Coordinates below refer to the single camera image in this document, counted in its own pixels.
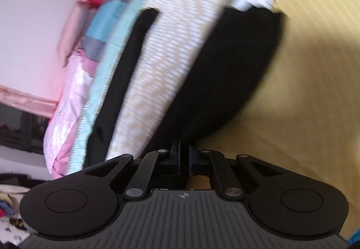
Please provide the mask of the black pants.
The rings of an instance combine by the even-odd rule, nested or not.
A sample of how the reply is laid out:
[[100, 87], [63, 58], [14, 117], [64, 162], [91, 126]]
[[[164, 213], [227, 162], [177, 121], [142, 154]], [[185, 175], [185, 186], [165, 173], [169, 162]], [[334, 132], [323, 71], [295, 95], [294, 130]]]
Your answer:
[[[136, 19], [88, 137], [86, 168], [106, 159], [145, 35], [158, 15], [154, 8], [145, 9]], [[246, 11], [225, 7], [146, 145], [136, 149], [137, 140], [125, 137], [129, 153], [142, 158], [170, 147], [176, 139], [198, 143], [227, 124], [263, 79], [280, 45], [285, 20], [283, 12], [264, 7], [252, 6]]]

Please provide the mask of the pink floral pillow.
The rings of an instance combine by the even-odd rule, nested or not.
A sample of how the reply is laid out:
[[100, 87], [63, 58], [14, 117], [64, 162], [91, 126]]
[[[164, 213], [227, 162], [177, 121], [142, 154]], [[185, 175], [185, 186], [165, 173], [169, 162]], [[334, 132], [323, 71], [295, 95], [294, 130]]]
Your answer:
[[84, 104], [98, 63], [86, 57], [82, 49], [68, 59], [65, 85], [54, 115], [43, 138], [47, 169], [54, 179], [64, 177]]

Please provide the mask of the pink window curtain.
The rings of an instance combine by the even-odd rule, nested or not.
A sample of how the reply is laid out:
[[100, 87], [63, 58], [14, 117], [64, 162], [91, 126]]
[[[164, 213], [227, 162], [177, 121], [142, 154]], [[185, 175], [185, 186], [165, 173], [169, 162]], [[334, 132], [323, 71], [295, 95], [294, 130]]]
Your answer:
[[28, 93], [16, 91], [5, 86], [0, 87], [1, 103], [45, 118], [51, 118], [57, 108], [57, 102]]

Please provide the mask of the blue grey pillow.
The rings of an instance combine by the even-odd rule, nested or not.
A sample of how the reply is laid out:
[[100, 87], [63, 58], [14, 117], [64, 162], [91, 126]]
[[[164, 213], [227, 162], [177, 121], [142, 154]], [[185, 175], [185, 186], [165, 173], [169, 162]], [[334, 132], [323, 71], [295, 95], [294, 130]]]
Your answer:
[[82, 49], [87, 59], [100, 62], [112, 29], [129, 2], [130, 0], [105, 0], [100, 5], [82, 40]]

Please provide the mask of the clutter pile on floor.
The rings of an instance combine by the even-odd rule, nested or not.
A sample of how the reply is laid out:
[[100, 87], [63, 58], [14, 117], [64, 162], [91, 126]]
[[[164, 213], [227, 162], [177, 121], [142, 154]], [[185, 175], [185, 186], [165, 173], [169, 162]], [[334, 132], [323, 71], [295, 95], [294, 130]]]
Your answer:
[[1, 173], [1, 244], [19, 245], [30, 236], [20, 215], [20, 202], [37, 184], [27, 175]]

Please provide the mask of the peach small pillow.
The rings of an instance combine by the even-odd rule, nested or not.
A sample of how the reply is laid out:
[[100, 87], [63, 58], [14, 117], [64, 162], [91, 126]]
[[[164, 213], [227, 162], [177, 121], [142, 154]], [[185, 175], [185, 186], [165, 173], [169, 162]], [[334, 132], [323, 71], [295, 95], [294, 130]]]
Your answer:
[[77, 1], [63, 26], [60, 39], [57, 44], [57, 54], [61, 60], [62, 67], [65, 68], [68, 58], [81, 42], [96, 9], [85, 1]]

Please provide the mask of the chevron patterned quilt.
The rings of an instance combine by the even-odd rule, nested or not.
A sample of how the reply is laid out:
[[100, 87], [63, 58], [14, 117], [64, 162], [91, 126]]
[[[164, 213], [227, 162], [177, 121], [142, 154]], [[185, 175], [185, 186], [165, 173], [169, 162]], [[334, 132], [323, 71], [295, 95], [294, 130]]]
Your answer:
[[83, 168], [87, 139], [103, 107], [115, 68], [142, 10], [159, 11], [147, 32], [124, 101], [115, 114], [106, 159], [123, 153], [139, 157], [194, 62], [198, 49], [225, 5], [272, 8], [275, 0], [131, 0], [114, 28], [82, 111], [68, 173]]

